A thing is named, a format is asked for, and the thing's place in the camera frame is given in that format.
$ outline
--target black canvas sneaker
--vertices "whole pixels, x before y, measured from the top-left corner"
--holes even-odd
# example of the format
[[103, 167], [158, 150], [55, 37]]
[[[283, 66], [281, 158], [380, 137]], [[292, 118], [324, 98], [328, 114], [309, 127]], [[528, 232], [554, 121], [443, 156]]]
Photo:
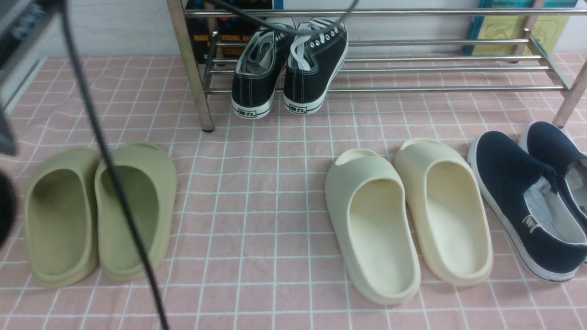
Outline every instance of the black canvas sneaker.
[[[274, 25], [295, 29], [291, 18], [268, 19]], [[265, 117], [275, 97], [275, 84], [289, 56], [293, 37], [261, 28], [255, 32], [234, 69], [232, 111], [246, 119]]]
[[558, 127], [547, 122], [529, 124], [519, 146], [555, 169], [561, 196], [587, 233], [587, 156]]
[[570, 280], [587, 256], [587, 238], [563, 201], [555, 169], [495, 131], [473, 143], [468, 161], [530, 273], [549, 282]]
[[[332, 23], [328, 19], [313, 19], [301, 23], [298, 30], [323, 29]], [[344, 23], [325, 33], [297, 36], [293, 40], [284, 85], [284, 102], [290, 112], [309, 115], [320, 109], [348, 50], [349, 38]]]

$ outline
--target black cable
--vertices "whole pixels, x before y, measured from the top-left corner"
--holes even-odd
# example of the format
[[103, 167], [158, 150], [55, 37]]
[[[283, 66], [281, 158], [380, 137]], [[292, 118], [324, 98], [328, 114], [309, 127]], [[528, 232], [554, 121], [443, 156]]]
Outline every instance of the black cable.
[[222, 7], [225, 10], [235, 14], [236, 16], [238, 16], [240, 18], [246, 19], [251, 23], [264, 26], [264, 27], [271, 29], [273, 31], [285, 33], [288, 35], [305, 36], [305, 35], [318, 35], [320, 33], [325, 33], [327, 30], [330, 30], [334, 26], [337, 26], [340, 23], [346, 21], [346, 19], [349, 16], [351, 16], [352, 12], [355, 10], [355, 8], [357, 7], [357, 4], [359, 3], [360, 0], [353, 0], [353, 3], [348, 7], [347, 10], [345, 10], [345, 13], [342, 14], [342, 16], [340, 16], [336, 21], [334, 21], [334, 23], [332, 23], [329, 26], [327, 26], [323, 29], [320, 29], [320, 30], [290, 30], [290, 29], [282, 28], [282, 27], [267, 23], [263, 19], [255, 17], [255, 16], [247, 13], [246, 11], [225, 2], [224, 0], [204, 0], [204, 1], [207, 1], [211, 4], [216, 5], [216, 6]]
[[73, 41], [71, 28], [69, 26], [67, 0], [62, 0], [61, 5], [62, 28], [63, 34], [65, 36], [65, 44], [68, 49], [69, 59], [72, 63], [73, 73], [77, 78], [77, 84], [79, 85], [79, 90], [82, 93], [82, 98], [86, 106], [87, 116], [90, 119], [90, 124], [92, 125], [94, 134], [96, 135], [96, 141], [98, 142], [98, 146], [100, 147], [100, 152], [102, 152], [102, 157], [104, 158], [104, 162], [106, 163], [106, 167], [110, 174], [110, 178], [112, 180], [116, 196], [118, 197], [124, 215], [126, 216], [126, 221], [129, 225], [130, 234], [133, 237], [134, 243], [137, 247], [137, 251], [139, 252], [139, 257], [141, 259], [141, 262], [143, 263], [145, 273], [147, 274], [147, 278], [149, 279], [149, 284], [151, 285], [151, 291], [153, 292], [153, 298], [155, 300], [155, 305], [157, 307], [157, 313], [159, 314], [159, 320], [161, 321], [161, 327], [163, 330], [169, 330], [169, 324], [167, 323], [167, 317], [165, 315], [165, 310], [163, 308], [163, 303], [161, 301], [161, 295], [157, 287], [157, 279], [155, 278], [153, 268], [149, 263], [149, 256], [145, 250], [145, 247], [141, 241], [141, 237], [139, 236], [139, 232], [135, 225], [129, 201], [126, 197], [126, 194], [124, 193], [122, 183], [120, 182], [120, 177], [112, 161], [112, 155], [110, 154], [110, 150], [108, 149], [108, 145], [106, 144], [104, 135], [102, 134], [100, 122], [96, 114], [96, 108], [94, 107], [92, 96], [90, 95], [90, 90], [87, 86], [86, 78], [82, 70], [82, 64], [80, 63], [79, 57], [77, 55], [77, 50], [75, 48], [75, 43]]

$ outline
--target pink tile floor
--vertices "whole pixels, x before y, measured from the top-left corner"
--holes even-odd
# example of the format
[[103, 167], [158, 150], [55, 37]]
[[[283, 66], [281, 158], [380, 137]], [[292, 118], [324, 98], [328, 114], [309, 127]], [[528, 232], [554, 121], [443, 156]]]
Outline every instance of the pink tile floor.
[[[555, 60], [572, 76], [587, 54]], [[348, 281], [323, 196], [335, 156], [354, 147], [393, 161], [411, 137], [456, 148], [487, 130], [513, 138], [534, 120], [551, 120], [557, 93], [333, 95], [317, 114], [288, 114], [276, 100], [261, 120], [230, 113], [211, 96], [217, 125], [202, 133], [178, 57], [85, 60], [112, 147], [149, 141], [169, 151], [178, 171], [171, 243], [157, 277], [172, 329], [585, 329], [587, 268], [562, 285], [530, 277], [488, 212], [495, 252], [490, 279], [455, 288], [420, 260], [420, 292], [397, 306], [361, 297]], [[336, 86], [549, 83], [510, 74], [339, 76]], [[230, 77], [214, 78], [227, 86]], [[12, 113], [20, 155], [2, 159], [22, 195], [37, 166], [74, 146], [95, 148], [70, 67], [47, 60]], [[587, 151], [587, 97], [565, 131]], [[145, 280], [113, 282], [97, 269], [58, 291], [31, 279], [22, 216], [0, 251], [0, 328], [158, 327]]]

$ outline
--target printed logo on shoe heel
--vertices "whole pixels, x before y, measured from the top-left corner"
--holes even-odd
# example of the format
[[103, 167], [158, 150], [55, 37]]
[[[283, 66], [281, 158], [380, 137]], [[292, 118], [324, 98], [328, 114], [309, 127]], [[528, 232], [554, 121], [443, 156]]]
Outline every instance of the printed logo on shoe heel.
[[293, 113], [298, 113], [300, 115], [306, 115], [308, 113], [308, 107], [296, 107], [293, 105], [289, 105], [289, 111]]
[[246, 111], [246, 110], [242, 110], [242, 109], [238, 109], [238, 114], [242, 117], [245, 118], [257, 118], [257, 112], [256, 111]]

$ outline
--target slide sandal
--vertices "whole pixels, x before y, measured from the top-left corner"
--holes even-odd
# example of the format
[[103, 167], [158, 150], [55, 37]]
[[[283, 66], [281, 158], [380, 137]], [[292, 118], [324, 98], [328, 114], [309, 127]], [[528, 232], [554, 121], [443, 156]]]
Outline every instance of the slide sandal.
[[[112, 158], [151, 266], [156, 269], [163, 262], [171, 234], [176, 168], [165, 151], [149, 143], [122, 146], [112, 151]], [[143, 277], [139, 254], [104, 162], [96, 171], [95, 187], [100, 265], [104, 274], [119, 281]]]
[[35, 281], [57, 289], [98, 263], [94, 175], [98, 155], [69, 149], [44, 162], [25, 197], [26, 247]]
[[493, 267], [493, 251], [469, 165], [452, 148], [429, 139], [405, 142], [395, 165], [430, 270], [453, 285], [484, 281]]
[[402, 181], [371, 150], [341, 154], [326, 175], [326, 206], [350, 280], [378, 304], [399, 304], [420, 287], [420, 265]]

